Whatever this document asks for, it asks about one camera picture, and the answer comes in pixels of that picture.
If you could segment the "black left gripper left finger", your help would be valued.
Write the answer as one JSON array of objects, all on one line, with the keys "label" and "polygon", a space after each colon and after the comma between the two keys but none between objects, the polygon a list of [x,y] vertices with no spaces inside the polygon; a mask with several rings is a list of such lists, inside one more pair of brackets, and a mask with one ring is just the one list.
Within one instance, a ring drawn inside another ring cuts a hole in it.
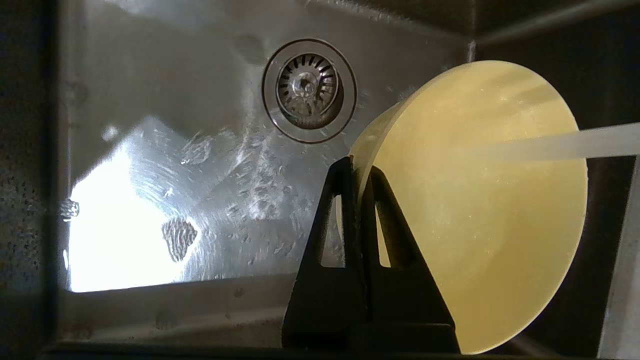
[{"label": "black left gripper left finger", "polygon": [[[330,210],[342,198],[344,265],[322,265]],[[365,275],[355,216],[352,160],[328,169],[281,329],[284,348],[345,350],[367,315]]]}]

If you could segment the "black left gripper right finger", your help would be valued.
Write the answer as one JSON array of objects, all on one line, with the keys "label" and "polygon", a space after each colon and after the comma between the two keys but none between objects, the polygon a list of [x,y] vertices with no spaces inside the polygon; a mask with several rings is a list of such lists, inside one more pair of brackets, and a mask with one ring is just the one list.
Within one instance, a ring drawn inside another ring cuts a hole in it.
[{"label": "black left gripper right finger", "polygon": [[357,349],[459,353],[455,322],[385,174],[371,168],[359,213],[365,319]]}]

